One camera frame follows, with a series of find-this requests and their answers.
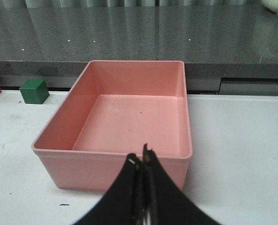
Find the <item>bin floor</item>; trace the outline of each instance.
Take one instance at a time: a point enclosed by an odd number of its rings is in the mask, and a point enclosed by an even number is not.
[[[171,96],[98,96],[73,150],[179,157],[178,99]]]

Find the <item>white object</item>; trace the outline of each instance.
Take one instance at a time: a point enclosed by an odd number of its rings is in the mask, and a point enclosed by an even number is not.
[[[278,14],[278,0],[262,0],[262,4]]]
[[[30,148],[65,95],[26,105],[19,91],[0,94],[0,225],[72,224],[102,196],[57,188]],[[278,225],[278,97],[188,99],[185,193],[223,225]]]

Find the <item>table surface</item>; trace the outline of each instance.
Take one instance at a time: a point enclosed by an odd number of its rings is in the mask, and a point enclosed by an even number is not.
[[[203,80],[188,90],[278,79],[278,15],[262,4],[0,8],[0,86],[68,88],[91,60],[181,60],[187,79]]]
[[[63,100],[0,94],[0,225],[71,224],[103,192],[57,188],[30,145]],[[188,95],[193,140],[184,193],[224,225],[278,224],[278,97]]]

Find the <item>green block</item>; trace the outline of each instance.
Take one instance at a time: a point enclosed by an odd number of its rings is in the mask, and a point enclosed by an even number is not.
[[[43,79],[29,79],[19,90],[26,104],[43,104],[49,96],[46,83]]]

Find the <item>gray countertop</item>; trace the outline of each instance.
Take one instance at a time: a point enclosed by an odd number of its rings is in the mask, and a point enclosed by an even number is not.
[[[90,60],[181,60],[191,90],[278,79],[278,15],[258,4],[0,9],[1,86],[70,87]]]

